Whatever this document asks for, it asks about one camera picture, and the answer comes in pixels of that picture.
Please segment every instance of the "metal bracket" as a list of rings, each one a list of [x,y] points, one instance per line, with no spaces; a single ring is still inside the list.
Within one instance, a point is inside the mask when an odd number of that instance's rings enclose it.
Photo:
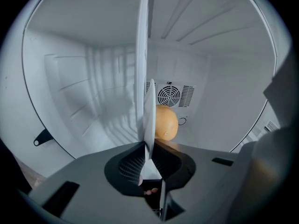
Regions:
[[[35,146],[39,146],[45,142],[48,142],[49,140],[52,140],[53,137],[52,135],[49,133],[49,131],[47,129],[44,129],[38,136],[37,138],[33,141],[33,144]]]

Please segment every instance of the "round orange object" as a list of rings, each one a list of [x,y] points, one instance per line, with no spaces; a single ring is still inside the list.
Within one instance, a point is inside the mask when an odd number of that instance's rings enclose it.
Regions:
[[[156,105],[155,136],[163,140],[172,140],[178,132],[178,118],[166,105]]]

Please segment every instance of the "black rectangular hole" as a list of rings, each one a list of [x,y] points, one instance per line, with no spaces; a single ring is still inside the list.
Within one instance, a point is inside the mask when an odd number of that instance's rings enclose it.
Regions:
[[[216,163],[226,165],[226,166],[232,166],[233,163],[234,163],[234,161],[231,161],[231,160],[228,160],[228,159],[222,159],[222,158],[213,158],[212,161],[216,162]]]
[[[70,202],[80,185],[74,182],[65,182],[56,193],[46,202],[43,208],[56,217],[61,213]]]

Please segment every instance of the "circular vent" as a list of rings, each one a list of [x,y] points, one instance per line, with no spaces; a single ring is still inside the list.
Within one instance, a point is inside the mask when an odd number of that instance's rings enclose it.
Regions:
[[[158,102],[169,107],[174,106],[179,101],[179,90],[174,86],[166,86],[159,91]]]

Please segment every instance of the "rectangular vent grille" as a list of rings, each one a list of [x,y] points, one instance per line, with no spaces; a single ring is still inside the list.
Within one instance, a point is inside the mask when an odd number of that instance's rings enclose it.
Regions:
[[[147,82],[147,83],[146,83],[146,92],[145,92],[145,93],[147,93],[147,92],[148,92],[148,90],[149,90],[149,87],[150,87],[150,82]]]
[[[188,107],[190,105],[194,88],[192,86],[184,85],[181,100],[179,101],[179,107]]]
[[[272,131],[278,130],[278,127],[275,124],[273,124],[272,121],[269,121],[268,124],[265,126],[265,129],[267,131],[272,132]]]

